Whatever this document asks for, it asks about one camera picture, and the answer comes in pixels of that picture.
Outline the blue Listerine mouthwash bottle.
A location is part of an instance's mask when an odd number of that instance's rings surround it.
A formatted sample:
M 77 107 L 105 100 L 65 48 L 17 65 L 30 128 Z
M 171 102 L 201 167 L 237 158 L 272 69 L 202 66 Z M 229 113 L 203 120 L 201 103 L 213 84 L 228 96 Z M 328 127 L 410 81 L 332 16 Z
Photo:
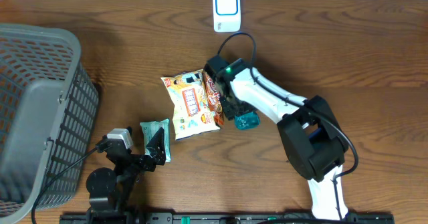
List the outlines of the blue Listerine mouthwash bottle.
M 260 119 L 256 112 L 248 112 L 241 116 L 235 116 L 235 126 L 239 130 L 249 130 L 260 125 Z

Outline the teal wet wipes pack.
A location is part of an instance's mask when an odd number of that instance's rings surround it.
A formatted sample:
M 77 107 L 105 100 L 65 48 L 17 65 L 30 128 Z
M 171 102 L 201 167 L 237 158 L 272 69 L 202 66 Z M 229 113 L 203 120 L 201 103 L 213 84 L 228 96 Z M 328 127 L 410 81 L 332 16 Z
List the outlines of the teal wet wipes pack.
M 164 129 L 164 145 L 165 145 L 165 154 L 166 162 L 171 162 L 171 151 L 170 151 L 170 138 L 169 138 L 169 119 L 164 119 L 162 121 L 152 121 L 152 122 L 141 122 L 140 127 L 142 128 L 142 133 L 144 137 L 144 151 L 145 154 L 150 154 L 148 149 L 148 143 L 159 130 L 159 128 Z

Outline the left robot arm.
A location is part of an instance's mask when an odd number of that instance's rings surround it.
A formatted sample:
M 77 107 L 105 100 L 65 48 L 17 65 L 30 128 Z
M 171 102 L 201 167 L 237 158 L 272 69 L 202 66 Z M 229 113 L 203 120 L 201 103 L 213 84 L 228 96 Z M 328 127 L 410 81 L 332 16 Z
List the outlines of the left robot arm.
M 128 205 L 130 194 L 139 176 L 153 172 L 166 162 L 165 130 L 160 128 L 147 144 L 148 154 L 133 154 L 130 147 L 132 129 L 115 128 L 96 145 L 106 153 L 114 168 L 98 168 L 87 178 L 90 208 L 87 223 L 145 223 L 146 215 Z

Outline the chocolate bar wrapper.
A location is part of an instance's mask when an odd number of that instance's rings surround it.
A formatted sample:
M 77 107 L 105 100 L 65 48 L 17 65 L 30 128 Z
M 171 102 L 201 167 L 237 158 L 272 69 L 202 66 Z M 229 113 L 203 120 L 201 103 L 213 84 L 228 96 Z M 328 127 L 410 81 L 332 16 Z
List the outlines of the chocolate bar wrapper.
M 217 91 L 214 81 L 205 70 L 203 70 L 203 80 L 211 114 L 214 118 L 216 125 L 218 125 L 219 127 L 223 127 L 224 116 L 223 108 L 220 103 L 220 93 Z

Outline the cream snack bag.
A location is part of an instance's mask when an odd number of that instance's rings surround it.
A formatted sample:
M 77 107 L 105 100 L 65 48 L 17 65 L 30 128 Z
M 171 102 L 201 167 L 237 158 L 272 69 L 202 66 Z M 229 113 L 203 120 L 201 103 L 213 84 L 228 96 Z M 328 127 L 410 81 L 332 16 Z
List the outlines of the cream snack bag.
M 161 80 L 174 104 L 175 140 L 220 130 L 209 109 L 202 70 L 162 77 Z

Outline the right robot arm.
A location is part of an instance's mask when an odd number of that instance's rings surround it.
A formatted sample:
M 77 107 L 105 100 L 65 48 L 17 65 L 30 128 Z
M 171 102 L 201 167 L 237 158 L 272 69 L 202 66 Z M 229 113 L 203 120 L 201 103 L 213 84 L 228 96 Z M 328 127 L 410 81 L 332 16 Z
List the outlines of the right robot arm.
M 238 128 L 258 126 L 258 112 L 276 124 L 289 163 L 308 182 L 313 216 L 345 218 L 340 176 L 349 143 L 325 99 L 292 94 L 243 59 L 229 64 L 216 55 L 204 69 L 219 91 L 225 117 Z

